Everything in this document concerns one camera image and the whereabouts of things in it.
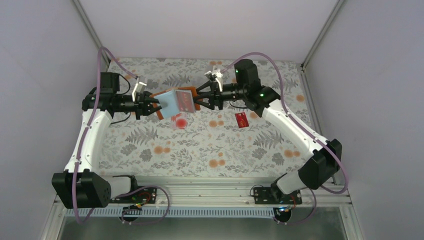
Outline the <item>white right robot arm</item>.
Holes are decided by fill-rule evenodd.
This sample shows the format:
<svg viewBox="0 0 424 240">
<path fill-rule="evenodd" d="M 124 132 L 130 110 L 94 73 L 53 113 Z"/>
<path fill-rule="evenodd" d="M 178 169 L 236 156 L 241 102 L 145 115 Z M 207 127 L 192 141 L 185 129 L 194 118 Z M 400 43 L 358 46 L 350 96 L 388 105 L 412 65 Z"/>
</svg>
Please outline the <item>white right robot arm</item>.
<svg viewBox="0 0 424 240">
<path fill-rule="evenodd" d="M 282 94 L 262 85 L 252 60 L 240 59 L 232 65 L 236 83 L 224 84 L 225 71 L 212 66 L 204 74 L 208 81 L 196 89 L 194 102 L 211 110 L 222 110 L 224 102 L 242 100 L 249 110 L 275 126 L 303 152 L 305 164 L 270 185 L 274 197 L 306 188 L 316 190 L 342 169 L 342 144 L 337 139 L 329 141 L 311 129 L 287 107 Z"/>
</svg>

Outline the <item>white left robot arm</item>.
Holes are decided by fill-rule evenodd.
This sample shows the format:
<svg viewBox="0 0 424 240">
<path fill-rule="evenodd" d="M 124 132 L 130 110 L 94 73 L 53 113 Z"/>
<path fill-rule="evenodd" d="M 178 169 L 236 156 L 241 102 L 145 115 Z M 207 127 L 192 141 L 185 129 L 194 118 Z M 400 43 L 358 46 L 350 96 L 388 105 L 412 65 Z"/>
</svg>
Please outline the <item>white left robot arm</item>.
<svg viewBox="0 0 424 240">
<path fill-rule="evenodd" d="M 82 124 L 78 140 L 64 170 L 54 173 L 52 186 L 67 209 L 105 208 L 111 200 L 122 198 L 137 188 L 135 176 L 112 177 L 97 173 L 106 131 L 115 113 L 135 113 L 136 119 L 159 110 L 158 100 L 145 90 L 146 83 L 136 76 L 132 92 L 120 93 L 123 76 L 101 72 L 100 80 L 82 100 Z"/>
</svg>

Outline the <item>dark red credit card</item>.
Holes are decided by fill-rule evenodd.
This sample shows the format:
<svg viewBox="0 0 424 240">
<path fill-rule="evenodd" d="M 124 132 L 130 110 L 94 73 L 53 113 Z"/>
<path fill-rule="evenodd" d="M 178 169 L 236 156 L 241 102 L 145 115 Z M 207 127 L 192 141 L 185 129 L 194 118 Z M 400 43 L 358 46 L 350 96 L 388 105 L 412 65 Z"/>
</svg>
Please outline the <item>dark red credit card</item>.
<svg viewBox="0 0 424 240">
<path fill-rule="evenodd" d="M 248 122 L 247 115 L 246 115 L 245 112 L 235 113 L 234 115 L 235 115 L 237 126 L 240 129 L 249 127 L 249 122 Z"/>
</svg>

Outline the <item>brown leather card holder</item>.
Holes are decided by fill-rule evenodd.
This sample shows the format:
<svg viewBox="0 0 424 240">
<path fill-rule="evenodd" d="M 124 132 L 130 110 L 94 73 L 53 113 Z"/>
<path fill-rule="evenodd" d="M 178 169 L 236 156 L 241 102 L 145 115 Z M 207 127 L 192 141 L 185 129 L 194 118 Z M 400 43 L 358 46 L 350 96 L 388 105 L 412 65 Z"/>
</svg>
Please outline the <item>brown leather card holder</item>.
<svg viewBox="0 0 424 240">
<path fill-rule="evenodd" d="M 156 112 L 156 115 L 159 120 L 171 118 L 179 113 L 185 113 L 180 112 L 177 102 L 177 96 L 176 96 L 176 90 L 189 90 L 192 93 L 192 97 L 194 100 L 194 97 L 197 96 L 196 88 L 194 86 L 186 86 L 186 87 L 173 87 L 168 90 L 158 92 L 155 94 L 152 94 L 151 97 L 158 99 L 159 104 L 153 104 L 154 107 L 161 106 L 162 109 L 160 111 Z M 200 110 L 201 106 L 195 104 L 196 112 Z"/>
</svg>

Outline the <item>bright red credit card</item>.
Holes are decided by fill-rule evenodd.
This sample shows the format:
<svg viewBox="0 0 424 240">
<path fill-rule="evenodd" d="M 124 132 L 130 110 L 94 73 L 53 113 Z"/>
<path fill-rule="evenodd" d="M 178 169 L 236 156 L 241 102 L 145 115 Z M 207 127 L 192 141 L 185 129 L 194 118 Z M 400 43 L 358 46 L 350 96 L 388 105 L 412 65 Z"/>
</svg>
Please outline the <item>bright red credit card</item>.
<svg viewBox="0 0 424 240">
<path fill-rule="evenodd" d="M 195 113 L 195 108 L 192 92 L 189 90 L 176 90 L 177 106 L 180 112 Z"/>
</svg>

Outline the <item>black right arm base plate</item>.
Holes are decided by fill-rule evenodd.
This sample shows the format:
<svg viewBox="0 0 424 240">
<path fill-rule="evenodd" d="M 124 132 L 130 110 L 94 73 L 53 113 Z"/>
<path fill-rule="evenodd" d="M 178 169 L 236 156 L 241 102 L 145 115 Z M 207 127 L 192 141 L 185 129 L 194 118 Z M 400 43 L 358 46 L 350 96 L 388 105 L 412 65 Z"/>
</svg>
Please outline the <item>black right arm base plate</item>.
<svg viewBox="0 0 424 240">
<path fill-rule="evenodd" d="M 283 194 L 280 191 L 273 190 L 271 187 L 254 185 L 249 195 L 253 197 L 256 205 L 300 205 L 303 203 L 302 195 L 299 190 L 290 194 Z"/>
</svg>

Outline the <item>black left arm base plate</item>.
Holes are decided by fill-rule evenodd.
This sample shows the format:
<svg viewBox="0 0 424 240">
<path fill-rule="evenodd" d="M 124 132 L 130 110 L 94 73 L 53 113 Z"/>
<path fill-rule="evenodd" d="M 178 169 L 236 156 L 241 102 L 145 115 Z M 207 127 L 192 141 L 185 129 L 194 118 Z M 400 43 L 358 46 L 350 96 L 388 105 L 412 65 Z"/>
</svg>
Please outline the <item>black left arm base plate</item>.
<svg viewBox="0 0 424 240">
<path fill-rule="evenodd" d="M 157 187 L 142 187 L 142 190 L 133 191 L 133 193 L 124 193 L 110 200 L 113 204 L 155 204 L 158 194 Z"/>
</svg>

